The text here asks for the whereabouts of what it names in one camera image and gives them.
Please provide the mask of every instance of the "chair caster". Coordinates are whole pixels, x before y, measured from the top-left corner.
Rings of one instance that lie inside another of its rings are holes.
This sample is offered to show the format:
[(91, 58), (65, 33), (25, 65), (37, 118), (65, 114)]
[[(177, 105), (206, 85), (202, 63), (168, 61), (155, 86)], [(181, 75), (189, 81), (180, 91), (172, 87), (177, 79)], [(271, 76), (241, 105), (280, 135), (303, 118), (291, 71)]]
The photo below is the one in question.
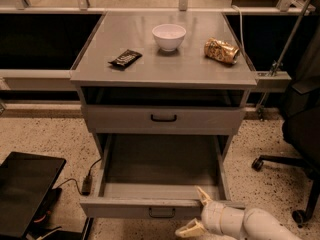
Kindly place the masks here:
[(298, 224), (299, 228), (302, 228), (303, 224), (305, 224), (308, 221), (306, 212), (303, 210), (293, 211), (292, 218)]
[(256, 158), (256, 159), (253, 161), (253, 163), (252, 163), (252, 165), (251, 165), (251, 168), (253, 168), (254, 170), (256, 170), (256, 171), (258, 172), (258, 171), (261, 170), (262, 166), (263, 166), (263, 161), (260, 160), (259, 158)]

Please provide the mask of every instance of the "terrazzo floor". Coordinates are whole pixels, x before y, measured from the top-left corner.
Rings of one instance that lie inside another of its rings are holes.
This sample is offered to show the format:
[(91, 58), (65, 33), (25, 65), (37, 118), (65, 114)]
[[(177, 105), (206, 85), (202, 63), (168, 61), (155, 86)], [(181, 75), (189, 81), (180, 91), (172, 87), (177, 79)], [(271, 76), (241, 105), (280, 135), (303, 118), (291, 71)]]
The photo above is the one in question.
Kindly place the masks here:
[[(298, 228), (291, 218), (292, 210), (304, 209), (310, 182), (301, 169), (265, 164), (261, 172), (251, 169), (259, 154), (296, 156), (290, 145), (282, 140), (283, 121), (276, 113), (257, 120), (248, 114), (234, 137), (224, 162), (232, 201), (246, 208), (258, 207), (272, 213), (281, 223), (304, 240), (320, 238), (319, 205), (313, 219)], [(98, 151), (77, 105), (51, 105), (45, 109), (31, 105), (28, 109), (8, 109), (0, 116), (0, 162), (11, 151), (63, 157), (67, 164), (56, 186), (69, 178), (81, 184), (90, 165), (99, 158)], [(99, 165), (93, 168), (93, 178)], [(51, 225), (64, 230), (81, 232), (85, 214), (79, 205), (80, 195), (74, 182), (62, 186), (62, 195), (54, 208)], [(174, 232), (186, 221), (95, 219), (89, 239), (177, 239)], [(205, 235), (202, 240), (228, 240), (230, 237)]]

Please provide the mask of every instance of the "black object on table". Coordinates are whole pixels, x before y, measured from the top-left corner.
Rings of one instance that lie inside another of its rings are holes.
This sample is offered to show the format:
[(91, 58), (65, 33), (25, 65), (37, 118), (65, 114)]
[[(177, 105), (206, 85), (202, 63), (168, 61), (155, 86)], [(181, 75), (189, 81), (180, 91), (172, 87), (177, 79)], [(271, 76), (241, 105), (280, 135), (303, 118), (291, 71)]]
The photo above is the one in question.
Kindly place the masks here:
[(0, 166), (0, 238), (23, 238), (57, 180), (63, 158), (11, 152)]

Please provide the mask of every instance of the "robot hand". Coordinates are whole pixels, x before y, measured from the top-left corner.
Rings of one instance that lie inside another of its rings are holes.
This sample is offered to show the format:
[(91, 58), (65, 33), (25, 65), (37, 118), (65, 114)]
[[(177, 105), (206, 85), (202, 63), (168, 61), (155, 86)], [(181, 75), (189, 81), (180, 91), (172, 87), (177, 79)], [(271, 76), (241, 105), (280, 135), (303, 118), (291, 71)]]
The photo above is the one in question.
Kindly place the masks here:
[(178, 237), (195, 237), (208, 232), (237, 240), (301, 240), (264, 210), (255, 208), (244, 211), (228, 207), (213, 201), (200, 187), (197, 191), (204, 206), (201, 221), (193, 219), (178, 229)]

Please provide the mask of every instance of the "bowl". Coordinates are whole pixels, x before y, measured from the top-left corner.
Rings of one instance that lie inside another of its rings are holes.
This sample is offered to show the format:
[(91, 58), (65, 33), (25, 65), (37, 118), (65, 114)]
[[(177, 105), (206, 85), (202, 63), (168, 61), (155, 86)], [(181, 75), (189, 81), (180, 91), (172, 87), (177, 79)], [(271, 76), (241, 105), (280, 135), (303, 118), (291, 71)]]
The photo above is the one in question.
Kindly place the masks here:
[(156, 43), (164, 51), (171, 52), (179, 47), (187, 31), (176, 24), (162, 24), (152, 29)]

